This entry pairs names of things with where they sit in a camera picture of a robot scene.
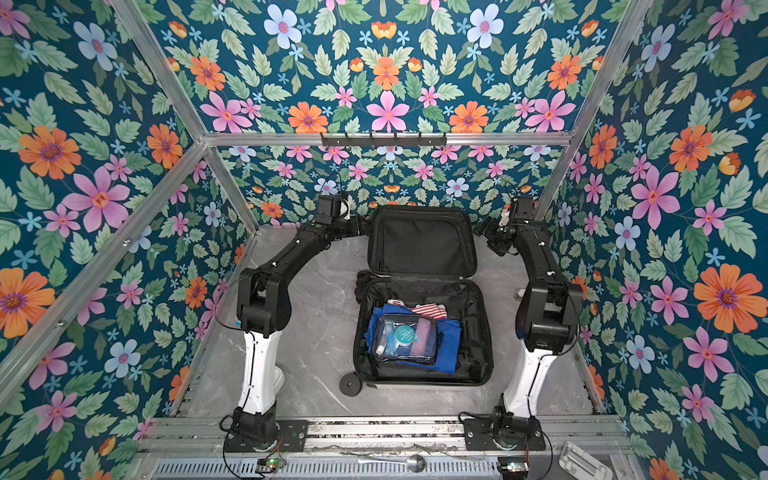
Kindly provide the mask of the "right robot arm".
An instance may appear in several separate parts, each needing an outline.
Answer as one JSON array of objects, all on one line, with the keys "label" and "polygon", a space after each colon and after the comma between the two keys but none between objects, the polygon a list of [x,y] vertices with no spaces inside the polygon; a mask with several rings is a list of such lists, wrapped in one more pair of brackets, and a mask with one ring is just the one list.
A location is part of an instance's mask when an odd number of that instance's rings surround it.
[{"label": "right robot arm", "polygon": [[476,233],[499,256],[514,251],[527,274],[515,317],[522,352],[513,379],[491,414],[490,435],[503,450],[544,447],[538,400],[551,366],[575,344],[581,289],[569,283],[558,266],[548,228],[535,218],[532,198],[513,198],[499,219],[483,220]]}]

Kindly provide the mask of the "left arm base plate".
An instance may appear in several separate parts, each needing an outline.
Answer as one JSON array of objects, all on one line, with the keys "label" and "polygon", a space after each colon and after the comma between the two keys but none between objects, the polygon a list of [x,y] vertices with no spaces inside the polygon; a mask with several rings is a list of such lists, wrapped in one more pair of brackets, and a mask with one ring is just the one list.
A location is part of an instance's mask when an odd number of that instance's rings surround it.
[{"label": "left arm base plate", "polygon": [[254,425],[239,422],[226,434],[226,453],[296,453],[304,450],[309,422],[305,420],[268,420]]}]

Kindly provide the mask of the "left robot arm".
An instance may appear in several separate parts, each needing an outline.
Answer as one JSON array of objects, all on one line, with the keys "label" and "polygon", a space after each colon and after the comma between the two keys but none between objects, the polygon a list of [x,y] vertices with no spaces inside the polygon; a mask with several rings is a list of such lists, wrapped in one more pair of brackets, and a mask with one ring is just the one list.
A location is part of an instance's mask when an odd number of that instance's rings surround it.
[{"label": "left robot arm", "polygon": [[347,193],[322,195],[310,220],[272,259],[247,268],[237,285],[235,314],[245,341],[241,394],[228,437],[257,451],[279,442],[277,393],[284,378],[276,365],[282,331],[292,316],[289,285],[333,242],[364,234],[365,219],[352,212]]}]

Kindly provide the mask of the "blue cloth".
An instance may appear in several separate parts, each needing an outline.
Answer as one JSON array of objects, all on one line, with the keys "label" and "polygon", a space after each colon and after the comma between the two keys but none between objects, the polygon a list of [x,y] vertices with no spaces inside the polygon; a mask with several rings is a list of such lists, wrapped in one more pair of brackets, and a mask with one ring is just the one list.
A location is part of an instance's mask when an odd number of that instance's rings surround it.
[{"label": "blue cloth", "polygon": [[369,348],[371,345],[371,338],[372,338],[373,330],[376,326],[376,322],[380,317],[382,317],[385,314],[417,315],[409,310],[406,310],[405,308],[388,305],[388,304],[384,305],[383,307],[375,308],[370,317],[370,320],[368,322],[368,327],[364,334],[365,343],[366,343],[366,352],[371,360],[373,360],[375,363],[379,365],[398,364],[398,365],[412,366],[420,369],[434,370],[434,371],[438,371],[446,374],[454,374],[456,372],[462,328],[459,321],[452,320],[449,318],[436,320],[437,327],[438,327],[438,356],[437,356],[437,360],[433,365],[416,365],[416,364],[405,363],[405,362],[386,362],[386,363],[376,362],[372,358],[372,356],[369,354]]}]

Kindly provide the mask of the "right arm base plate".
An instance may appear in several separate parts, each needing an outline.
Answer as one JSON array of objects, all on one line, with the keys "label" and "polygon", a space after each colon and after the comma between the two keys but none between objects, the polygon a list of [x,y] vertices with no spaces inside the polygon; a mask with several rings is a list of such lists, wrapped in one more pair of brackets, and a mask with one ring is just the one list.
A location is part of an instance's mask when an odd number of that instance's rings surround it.
[{"label": "right arm base plate", "polygon": [[491,419],[462,416],[465,448],[469,451],[544,451],[548,448],[535,417]]}]

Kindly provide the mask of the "clear toiletry pouch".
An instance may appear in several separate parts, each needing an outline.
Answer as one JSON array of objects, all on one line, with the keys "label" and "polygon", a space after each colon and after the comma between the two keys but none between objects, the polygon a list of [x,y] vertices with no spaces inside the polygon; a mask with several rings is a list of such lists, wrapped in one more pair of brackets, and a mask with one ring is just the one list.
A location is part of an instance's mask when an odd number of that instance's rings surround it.
[{"label": "clear toiletry pouch", "polygon": [[433,365],[438,356],[437,321],[418,315],[385,314],[376,322],[369,354],[379,363]]}]

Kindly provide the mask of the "black suitcase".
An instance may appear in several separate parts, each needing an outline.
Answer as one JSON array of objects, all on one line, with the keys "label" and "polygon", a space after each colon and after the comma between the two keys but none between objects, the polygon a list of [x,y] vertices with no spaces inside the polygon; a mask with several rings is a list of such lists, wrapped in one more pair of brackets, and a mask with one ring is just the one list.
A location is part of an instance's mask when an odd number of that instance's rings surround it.
[{"label": "black suitcase", "polygon": [[[387,205],[370,221],[368,267],[357,275],[360,305],[353,345],[358,378],[374,385],[479,387],[491,377],[494,360],[484,298],[472,277],[478,261],[472,224],[462,210]],[[366,352],[364,334],[377,307],[390,299],[409,306],[443,304],[462,333],[454,374],[398,364],[379,365]]]}]

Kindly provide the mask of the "red white striped shirt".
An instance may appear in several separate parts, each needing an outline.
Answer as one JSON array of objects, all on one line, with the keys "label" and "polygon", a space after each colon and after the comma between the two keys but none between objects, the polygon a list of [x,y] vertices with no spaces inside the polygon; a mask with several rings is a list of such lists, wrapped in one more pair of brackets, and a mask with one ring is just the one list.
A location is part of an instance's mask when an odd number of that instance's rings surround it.
[{"label": "red white striped shirt", "polygon": [[387,304],[402,307],[417,315],[430,317],[435,320],[442,320],[442,319],[448,318],[447,309],[443,304],[428,303],[428,304],[417,304],[415,306],[409,306],[399,299],[390,299],[387,301]]}]

